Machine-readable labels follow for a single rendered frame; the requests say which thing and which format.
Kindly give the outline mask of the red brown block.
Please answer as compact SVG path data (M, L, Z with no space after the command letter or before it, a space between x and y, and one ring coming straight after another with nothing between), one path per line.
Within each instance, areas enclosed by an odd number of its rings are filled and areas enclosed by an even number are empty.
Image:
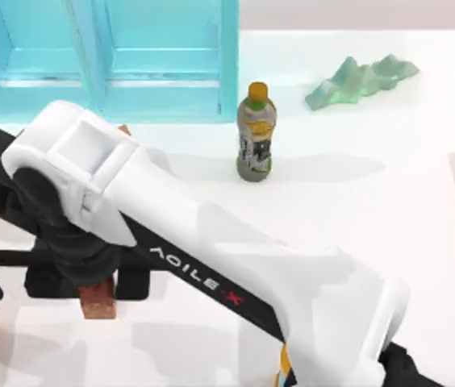
M81 311L85 319L115 319L115 281L109 276L102 283L78 289Z

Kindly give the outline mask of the yellow and blue object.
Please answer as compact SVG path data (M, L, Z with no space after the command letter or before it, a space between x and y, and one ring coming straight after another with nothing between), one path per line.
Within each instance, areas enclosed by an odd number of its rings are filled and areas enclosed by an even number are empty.
M286 345L283 344L280 351L280 368L275 377L274 387L295 387L296 385L297 381L287 355Z

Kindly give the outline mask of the grey bottle with orange cap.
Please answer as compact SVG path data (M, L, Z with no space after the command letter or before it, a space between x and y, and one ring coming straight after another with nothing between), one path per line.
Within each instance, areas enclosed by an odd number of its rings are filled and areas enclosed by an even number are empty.
M245 181L263 181L270 174L276 124L277 109L269 98L268 86L262 81L252 82L237 111L239 151L236 167Z

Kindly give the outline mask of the light blue rack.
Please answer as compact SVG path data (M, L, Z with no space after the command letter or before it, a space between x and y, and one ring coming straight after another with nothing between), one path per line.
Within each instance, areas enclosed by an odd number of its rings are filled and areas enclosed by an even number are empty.
M113 122L225 123L239 0L0 0L0 123L63 99Z

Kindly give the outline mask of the pale green mountain ornament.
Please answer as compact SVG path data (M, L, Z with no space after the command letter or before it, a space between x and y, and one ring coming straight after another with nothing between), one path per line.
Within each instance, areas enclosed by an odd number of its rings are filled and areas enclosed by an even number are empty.
M420 69L408 60L388 55L372 64L358 64L348 56L334 75L323 80L305 97L310 110L334 104L356 104L378 92L394 89L399 82L414 77Z

